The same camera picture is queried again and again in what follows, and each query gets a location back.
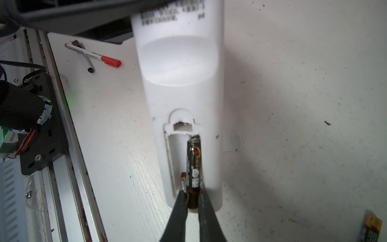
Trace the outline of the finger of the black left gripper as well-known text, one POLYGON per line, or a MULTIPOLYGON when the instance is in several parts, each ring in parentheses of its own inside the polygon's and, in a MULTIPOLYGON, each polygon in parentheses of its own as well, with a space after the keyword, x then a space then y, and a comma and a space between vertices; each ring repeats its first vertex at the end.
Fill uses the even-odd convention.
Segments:
POLYGON ((21 27, 79 36, 170 1, 1 1, 1 36, 21 27))

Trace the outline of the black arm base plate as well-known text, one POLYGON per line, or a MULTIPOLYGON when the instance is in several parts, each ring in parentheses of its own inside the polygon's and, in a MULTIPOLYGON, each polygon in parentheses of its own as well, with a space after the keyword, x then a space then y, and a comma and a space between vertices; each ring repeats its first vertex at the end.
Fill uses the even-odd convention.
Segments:
POLYGON ((46 104, 52 107, 51 117, 43 125, 37 124, 33 130, 36 134, 31 139, 27 149, 20 155, 21 173, 31 175, 49 166, 68 151, 68 142, 60 116, 51 77, 40 73, 32 78, 23 89, 46 98, 46 104))

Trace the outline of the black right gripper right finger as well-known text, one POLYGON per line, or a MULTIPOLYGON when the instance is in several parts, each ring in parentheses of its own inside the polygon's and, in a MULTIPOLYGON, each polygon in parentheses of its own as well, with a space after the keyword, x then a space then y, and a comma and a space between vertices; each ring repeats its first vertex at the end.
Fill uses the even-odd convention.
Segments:
POLYGON ((226 242, 207 191, 202 188, 198 197, 200 242, 226 242))

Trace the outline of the black gold AAA battery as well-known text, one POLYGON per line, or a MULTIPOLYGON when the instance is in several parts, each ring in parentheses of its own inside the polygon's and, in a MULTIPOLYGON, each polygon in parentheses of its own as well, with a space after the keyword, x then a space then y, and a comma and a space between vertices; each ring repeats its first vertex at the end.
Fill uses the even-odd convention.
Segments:
POLYGON ((379 242, 383 221, 372 211, 367 210, 364 214, 358 237, 359 242, 379 242))
POLYGON ((186 193, 188 209, 197 209, 201 186, 201 139, 199 135, 192 136, 187 142, 186 160, 186 193))

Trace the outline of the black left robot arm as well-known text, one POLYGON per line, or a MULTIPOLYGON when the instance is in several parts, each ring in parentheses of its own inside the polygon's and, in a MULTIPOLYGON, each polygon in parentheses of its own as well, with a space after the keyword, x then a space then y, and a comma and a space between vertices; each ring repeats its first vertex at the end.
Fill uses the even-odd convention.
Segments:
MULTIPOLYGON (((130 15, 170 1, 1 1, 1 37, 21 27, 122 44, 133 37, 130 15)), ((1 68, 1 126, 27 130, 43 125, 50 109, 40 97, 8 83, 1 68)))

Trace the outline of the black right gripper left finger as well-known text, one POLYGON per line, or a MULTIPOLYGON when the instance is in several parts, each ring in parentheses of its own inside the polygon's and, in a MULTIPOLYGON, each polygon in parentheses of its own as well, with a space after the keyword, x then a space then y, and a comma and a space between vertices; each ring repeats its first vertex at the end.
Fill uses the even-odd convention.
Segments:
POLYGON ((184 242, 187 215, 187 194, 180 191, 160 242, 184 242))

